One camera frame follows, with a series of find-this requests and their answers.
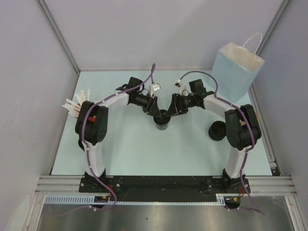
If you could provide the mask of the black cup lid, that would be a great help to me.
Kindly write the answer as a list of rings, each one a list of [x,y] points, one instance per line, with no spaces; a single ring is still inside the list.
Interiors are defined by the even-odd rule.
[[[155,118],[154,117],[154,122],[157,124],[157,125],[167,125],[171,120],[171,117],[165,117],[163,119],[158,119],[158,118]]]

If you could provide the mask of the single black coffee cup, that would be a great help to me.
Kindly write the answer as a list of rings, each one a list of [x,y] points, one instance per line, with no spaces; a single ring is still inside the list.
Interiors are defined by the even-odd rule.
[[[160,110],[162,118],[154,117],[154,122],[159,130],[165,130],[171,120],[170,116],[166,116],[167,110]]]

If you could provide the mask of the light blue paper bag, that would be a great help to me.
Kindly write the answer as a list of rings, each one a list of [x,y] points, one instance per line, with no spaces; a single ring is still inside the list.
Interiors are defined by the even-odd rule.
[[[233,103],[247,93],[265,63],[245,45],[230,42],[221,47],[211,71],[218,83],[218,94]]]

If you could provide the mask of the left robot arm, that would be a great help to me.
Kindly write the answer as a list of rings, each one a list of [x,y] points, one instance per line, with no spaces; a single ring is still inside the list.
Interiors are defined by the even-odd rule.
[[[158,108],[158,97],[154,95],[160,89],[158,83],[149,85],[148,93],[142,94],[144,84],[140,79],[131,77],[127,84],[117,88],[115,93],[100,103],[88,100],[81,104],[81,110],[75,125],[75,133],[79,136],[79,146],[87,157],[88,169],[86,173],[92,176],[89,186],[95,192],[102,192],[106,188],[103,163],[102,141],[107,134],[108,115],[111,111],[128,104],[140,106],[144,113],[154,119],[162,120],[164,114]]]

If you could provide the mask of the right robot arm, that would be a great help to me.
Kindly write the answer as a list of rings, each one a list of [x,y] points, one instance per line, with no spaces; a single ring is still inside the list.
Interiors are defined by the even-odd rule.
[[[201,79],[189,83],[191,93],[174,93],[167,116],[177,116],[188,112],[189,108],[201,107],[222,117],[224,121],[214,122],[208,133],[211,139],[227,138],[231,151],[222,173],[222,188],[227,193],[244,187],[244,166],[249,150],[261,138],[261,130],[255,111],[250,104],[236,106],[213,91],[207,91]]]

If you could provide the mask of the brown cardboard cup carrier stack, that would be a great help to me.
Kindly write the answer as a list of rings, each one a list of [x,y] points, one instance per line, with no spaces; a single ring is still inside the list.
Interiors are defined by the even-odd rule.
[[[258,112],[255,112],[255,115],[256,115],[256,119],[257,119],[258,124],[260,124],[260,115],[258,114]]]

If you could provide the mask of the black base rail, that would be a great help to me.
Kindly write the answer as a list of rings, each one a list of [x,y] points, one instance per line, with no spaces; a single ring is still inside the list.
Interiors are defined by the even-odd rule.
[[[81,193],[110,193],[119,199],[157,199],[167,202],[196,202],[216,194],[235,194],[250,191],[249,181],[245,186],[227,191],[221,185],[222,177],[213,176],[102,176],[99,180],[85,174],[79,184]]]

